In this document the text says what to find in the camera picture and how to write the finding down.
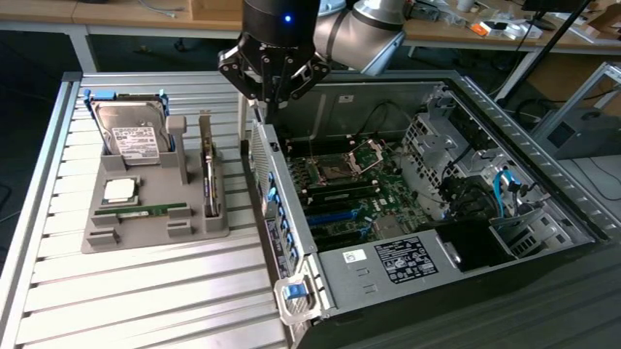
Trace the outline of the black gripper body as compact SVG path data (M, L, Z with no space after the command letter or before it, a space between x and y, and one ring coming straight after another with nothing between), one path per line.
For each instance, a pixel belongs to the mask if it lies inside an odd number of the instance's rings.
M245 1L241 52L263 78L291 76L316 54L317 1Z

